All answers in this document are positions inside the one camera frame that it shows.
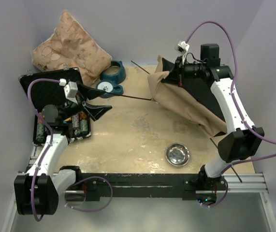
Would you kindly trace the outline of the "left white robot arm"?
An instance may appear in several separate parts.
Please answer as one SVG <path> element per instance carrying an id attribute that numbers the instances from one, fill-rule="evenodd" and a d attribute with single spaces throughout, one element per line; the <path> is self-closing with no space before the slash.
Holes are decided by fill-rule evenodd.
<path id="1" fill-rule="evenodd" d="M 98 96 L 104 94 L 103 90 L 86 87 L 80 83 L 69 82 L 65 79 L 52 80 L 40 78 L 30 83 L 27 93 L 28 100 L 37 116 L 37 119 L 40 119 L 44 123 L 45 127 L 50 131 L 50 135 L 47 136 L 43 150 L 32 167 L 26 172 L 26 174 L 18 175 L 15 179 L 14 188 L 18 213 L 21 215 L 33 214 L 35 220 L 39 222 L 44 215 L 53 215 L 55 213 L 58 206 L 59 195 L 61 195 L 65 190 L 69 187 L 71 189 L 79 189 L 82 187 L 83 182 L 94 178 L 105 181 L 110 187 L 111 197 L 109 202 L 98 210 L 90 211 L 74 208 L 67 203 L 66 206 L 83 212 L 96 212 L 104 209 L 112 199 L 113 190 L 111 184 L 103 177 L 91 176 L 83 179 L 81 176 L 82 173 L 77 166 L 64 167 L 53 177 L 54 168 L 69 142 L 65 134 L 54 132 L 52 126 L 45 121 L 43 116 L 39 114 L 34 107 L 31 98 L 31 89 L 33 85 L 38 82 L 52 82 L 59 84 L 64 89 L 66 99 L 75 103 L 77 107 L 82 107 L 82 109 L 78 109 L 77 112 L 69 113 L 65 118 L 69 118 L 83 110 L 84 112 L 88 112 L 92 119 L 96 121 L 107 111 L 112 109 L 112 106 L 94 106 L 86 102 L 78 103 L 75 97 L 79 88 L 86 88 L 86 92 L 93 90 L 99 92 L 98 94 L 96 93 Z M 89 110 L 99 110 L 99 115 L 92 115 Z"/>

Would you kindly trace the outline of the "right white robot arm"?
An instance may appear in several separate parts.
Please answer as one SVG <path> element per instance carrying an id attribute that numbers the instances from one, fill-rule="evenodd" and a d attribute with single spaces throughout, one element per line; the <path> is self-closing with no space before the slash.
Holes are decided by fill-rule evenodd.
<path id="1" fill-rule="evenodd" d="M 189 44 L 181 41 L 176 50 L 181 55 L 163 82 L 186 90 L 227 126 L 227 135 L 218 143 L 218 156 L 198 173 L 197 184 L 209 190 L 220 182 L 222 171 L 228 165 L 255 155 L 261 139 L 250 130 L 260 136 L 264 136 L 264 130 L 254 125 L 242 105 L 235 106 L 240 99 L 231 86 L 234 75 L 229 66 L 220 63 L 218 44 L 202 44 L 200 59 L 193 63 L 187 62 Z"/>

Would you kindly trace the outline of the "beige patterned pet cushion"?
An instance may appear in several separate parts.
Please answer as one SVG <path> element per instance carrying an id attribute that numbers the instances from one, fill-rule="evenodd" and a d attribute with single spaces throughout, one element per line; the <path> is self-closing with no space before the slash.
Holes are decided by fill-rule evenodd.
<path id="1" fill-rule="evenodd" d="M 51 37 L 32 51 L 32 62 L 40 71 L 60 70 L 64 65 L 77 67 L 86 86 L 91 86 L 111 61 L 112 57 L 66 10 Z"/>

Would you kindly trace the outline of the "black poker chip case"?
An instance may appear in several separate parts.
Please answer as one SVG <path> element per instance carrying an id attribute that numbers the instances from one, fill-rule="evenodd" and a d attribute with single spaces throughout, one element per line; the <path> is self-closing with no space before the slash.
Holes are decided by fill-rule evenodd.
<path id="1" fill-rule="evenodd" d="M 66 79 L 67 81 L 73 82 L 82 81 L 79 69 L 69 68 L 67 70 L 63 69 L 49 72 L 40 72 L 32 75 L 23 75 L 19 77 L 19 82 L 23 90 L 27 93 L 31 82 L 37 79 L 44 78 L 50 80 L 60 80 L 62 78 Z M 35 83 L 31 88 L 30 95 L 33 105 L 39 113 L 42 112 L 43 108 L 47 105 L 64 106 L 64 103 L 67 100 L 64 94 L 63 87 L 57 85 L 56 83 L 47 81 Z M 60 125 L 55 126 L 53 130 L 65 131 L 69 142 L 72 143 L 76 140 L 86 139 L 91 136 L 91 122 L 88 113 L 86 114 L 85 122 L 83 122 L 81 125 L 84 129 L 79 133 L 73 132 L 73 125 L 71 121 L 62 122 Z M 45 127 L 44 123 L 42 123 L 37 117 L 35 117 L 33 129 L 33 144 L 35 146 L 43 146 L 49 134 L 49 129 Z"/>

